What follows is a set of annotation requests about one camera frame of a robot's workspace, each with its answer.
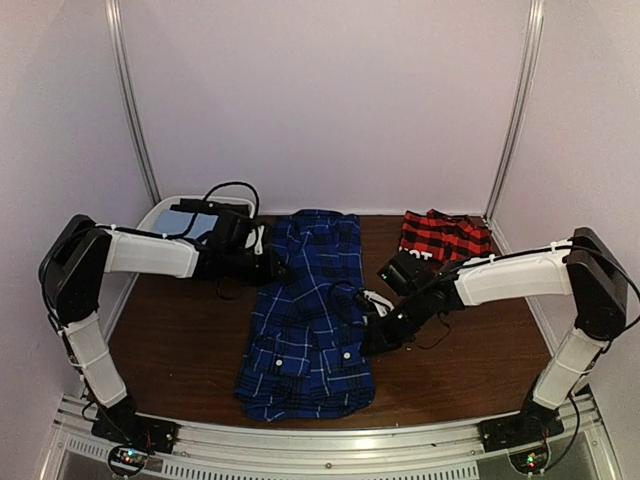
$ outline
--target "white wall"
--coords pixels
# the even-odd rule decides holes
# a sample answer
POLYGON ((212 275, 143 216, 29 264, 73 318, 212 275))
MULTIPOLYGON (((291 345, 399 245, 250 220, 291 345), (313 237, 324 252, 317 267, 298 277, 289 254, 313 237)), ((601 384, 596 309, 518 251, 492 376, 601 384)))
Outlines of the white wall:
MULTIPOLYGON (((0 465, 33 478, 77 377, 40 299, 40 259, 77 212, 135 224, 135 163, 102 0, 3 0, 0 16, 0 465)), ((125 278, 105 284, 108 317, 125 278)))
POLYGON ((241 179, 270 212, 481 212, 528 11, 528 0, 123 2, 163 195, 241 179))
MULTIPOLYGON (((546 5, 533 93, 497 223, 513 249, 589 225, 640 282, 640 5, 546 5)), ((561 339, 572 301, 545 299, 542 307, 548 330, 561 339)), ((639 342, 640 328, 617 340, 592 381, 629 479, 640 478, 639 342)))

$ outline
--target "blue plaid shirt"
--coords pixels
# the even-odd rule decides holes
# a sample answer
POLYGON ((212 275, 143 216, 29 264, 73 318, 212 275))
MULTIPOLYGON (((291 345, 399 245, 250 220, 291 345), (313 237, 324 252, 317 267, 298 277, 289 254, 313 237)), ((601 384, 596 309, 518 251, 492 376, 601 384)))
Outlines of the blue plaid shirt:
POLYGON ((291 267, 262 287, 235 396, 254 420, 335 418, 371 403, 371 365, 360 356, 364 286, 355 215, 302 210, 278 220, 272 245, 291 267), (339 281, 353 287, 329 287, 339 281))

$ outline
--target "black cable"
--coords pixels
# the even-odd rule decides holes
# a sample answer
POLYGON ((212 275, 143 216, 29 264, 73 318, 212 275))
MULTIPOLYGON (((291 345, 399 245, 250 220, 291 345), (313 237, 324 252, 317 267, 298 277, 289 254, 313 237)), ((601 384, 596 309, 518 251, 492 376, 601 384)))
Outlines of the black cable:
MULTIPOLYGON (((86 381, 85 381, 85 385, 87 386, 87 388, 91 392, 91 396, 93 398, 95 398, 95 395, 94 395, 93 391, 91 390, 91 387, 89 386, 89 384, 86 381)), ((102 416, 107 419, 107 421, 111 424, 111 426, 113 428, 116 429, 116 431, 118 433, 120 433, 122 438, 124 438, 124 440, 126 442, 128 442, 128 444, 133 445, 133 440, 131 439, 131 437, 124 430, 122 430, 118 425, 116 425, 116 423, 113 420, 111 420, 111 417, 109 417, 109 415, 107 415, 107 412, 106 412, 106 410, 104 408, 102 408, 102 405, 100 405, 100 403, 97 402, 97 401, 94 401, 94 403, 95 403, 96 407, 98 408, 98 410, 100 410, 100 413, 102 413, 102 416)))
POLYGON ((82 407, 82 418, 84 418, 87 422, 96 423, 98 421, 95 418, 94 419, 87 418, 87 415, 86 415, 87 410, 89 410, 94 403, 95 402, 92 400, 89 403, 87 403, 84 407, 82 407))
MULTIPOLYGON (((239 182, 239 181, 233 181, 233 182, 224 182, 224 183, 219 183, 218 185, 216 185, 215 187, 212 187, 206 194, 204 197, 202 197, 202 201, 206 202, 209 197, 217 190, 220 190, 221 188, 224 187, 232 187, 232 186, 238 186, 238 187, 246 187, 249 190, 251 190, 251 193, 253 193, 253 196, 255 197, 255 201, 256 201, 256 209, 253 212, 253 218, 257 218, 258 216, 258 211, 260 210, 260 196, 258 195, 258 191, 255 189, 255 187, 253 185, 251 185, 250 183, 247 182, 239 182)), ((193 228, 193 226, 196 223, 196 219, 198 218, 198 214, 200 212, 194 212, 194 214, 191 216, 191 220, 189 221, 189 224, 187 225, 187 228, 181 232, 181 233, 176 233, 174 235, 167 235, 167 240, 178 240, 181 238, 186 237, 187 235, 189 235, 189 233, 191 232, 191 229, 193 228)))
MULTIPOLYGON (((149 457, 151 456, 151 438, 149 437, 149 433, 147 433, 147 439, 148 439, 148 441, 147 441, 147 451, 144 452, 147 455, 147 458, 145 459, 145 462, 143 464, 141 464, 138 467, 136 467, 136 469, 133 470, 133 471, 125 470, 124 468, 114 467, 113 465, 111 465, 111 460, 115 457, 115 453, 118 450, 122 449, 122 448, 136 449, 135 448, 135 443, 131 439, 131 437, 129 437, 129 435, 127 435, 120 427, 118 427, 118 425, 115 424, 115 422, 113 420, 111 420, 111 418, 107 415, 105 410, 102 408, 102 406, 98 402, 92 402, 92 403, 95 403, 96 407, 98 407, 98 410, 100 410, 100 412, 102 412, 102 416, 109 421, 111 426, 113 428, 115 428, 120 433, 120 435, 122 435, 122 437, 125 439, 125 441, 127 442, 127 443, 122 443, 122 444, 116 445, 115 447, 113 447, 109 451, 109 453, 107 455, 107 465, 109 466, 109 470, 111 470, 116 475, 119 475, 119 476, 125 477, 125 478, 131 478, 131 477, 136 476, 138 473, 140 473, 144 469, 144 467, 147 466, 147 461, 149 460, 149 457)), ((85 409, 87 407, 89 407, 90 405, 91 405, 91 403, 87 404, 82 409, 82 418, 84 418, 85 420, 88 420, 88 421, 91 421, 91 420, 86 418, 84 413, 85 413, 85 409)))
POLYGON ((560 456, 556 459, 556 461, 553 462, 548 467, 547 466, 544 467, 544 473, 547 473, 552 468, 555 468, 556 465, 558 465, 562 461, 562 459, 567 455, 567 453, 569 453, 569 451, 571 450, 571 447, 573 447, 573 444, 576 441, 576 438, 578 437, 578 432, 580 431, 580 410, 578 409, 578 406, 576 405, 576 402, 573 400, 571 395, 569 395, 569 401, 571 402, 571 405, 573 405, 573 409, 576 411, 576 429, 573 432, 573 435, 571 436, 571 440, 569 440, 569 443, 567 444, 567 447, 560 454, 560 456))
POLYGON ((447 329, 446 333, 440 337, 438 340, 436 340, 434 343, 432 343, 431 345, 429 345, 428 347, 425 347, 423 345, 420 345, 419 343, 416 343, 416 347, 418 347, 420 350, 431 350, 432 348, 437 347, 438 345, 440 345, 440 343, 449 336, 449 334, 451 333, 451 324, 449 322, 445 322, 442 317, 438 317, 438 320, 440 320, 440 324, 445 327, 447 329))

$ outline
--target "red and black checkered fabric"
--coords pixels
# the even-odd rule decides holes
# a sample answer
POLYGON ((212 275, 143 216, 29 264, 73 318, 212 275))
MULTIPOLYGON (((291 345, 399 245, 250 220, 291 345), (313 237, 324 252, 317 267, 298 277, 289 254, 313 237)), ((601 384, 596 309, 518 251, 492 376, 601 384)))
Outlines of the red and black checkered fabric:
POLYGON ((474 225, 466 215, 445 215, 436 210, 419 215, 407 211, 400 248, 447 263, 491 253, 491 232, 474 225))

